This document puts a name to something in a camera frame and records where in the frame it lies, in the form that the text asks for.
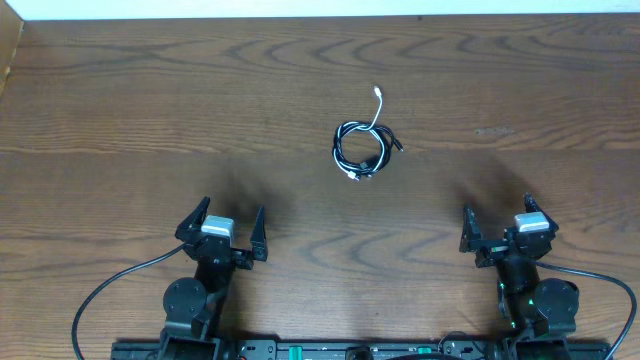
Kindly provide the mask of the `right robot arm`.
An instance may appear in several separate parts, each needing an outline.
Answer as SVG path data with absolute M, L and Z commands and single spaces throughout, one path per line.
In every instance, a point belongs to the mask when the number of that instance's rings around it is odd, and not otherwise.
M 568 359 L 566 336 L 576 331 L 579 290 L 566 280 L 539 277 L 536 262 L 552 250 L 559 226 L 532 195 L 524 195 L 524 206 L 497 239 L 485 238 L 472 208 L 463 207 L 459 251 L 473 253 L 478 268 L 496 269 L 499 309 L 513 328 L 488 347 L 486 356 Z

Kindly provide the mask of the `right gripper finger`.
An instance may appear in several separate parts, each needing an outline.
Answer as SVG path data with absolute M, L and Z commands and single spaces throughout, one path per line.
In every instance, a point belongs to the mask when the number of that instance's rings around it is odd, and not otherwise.
M 524 206 L 527 213 L 540 212 L 547 222 L 551 231 L 558 231 L 558 224 L 538 205 L 534 197 L 530 193 L 524 194 Z
M 480 248 L 483 240 L 481 229 L 477 223 L 477 218 L 471 206 L 465 204 L 463 207 L 463 228 L 459 251 L 462 253 L 475 252 Z

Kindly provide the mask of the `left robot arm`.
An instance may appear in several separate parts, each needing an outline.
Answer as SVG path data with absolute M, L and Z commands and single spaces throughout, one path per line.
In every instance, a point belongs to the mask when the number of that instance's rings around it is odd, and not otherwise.
M 238 357 L 236 342 L 217 335 L 232 276 L 268 258 L 264 208 L 250 237 L 251 247 L 233 246 L 234 220 L 209 215 L 205 197 L 176 228 L 184 252 L 197 262 L 195 274 L 171 283 L 163 296 L 166 320 L 160 359 L 229 360 Z

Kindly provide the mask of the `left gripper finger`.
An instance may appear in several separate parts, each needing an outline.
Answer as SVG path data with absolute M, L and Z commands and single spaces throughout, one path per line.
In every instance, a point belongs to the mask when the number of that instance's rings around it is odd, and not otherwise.
M 175 237 L 188 243 L 193 235 L 201 231 L 201 227 L 206 219 L 210 198 L 205 196 L 196 208 L 177 226 Z
M 259 207 L 256 223 L 250 238 L 251 252 L 255 261 L 266 262 L 268 259 L 268 246 L 265 231 L 265 209 Z

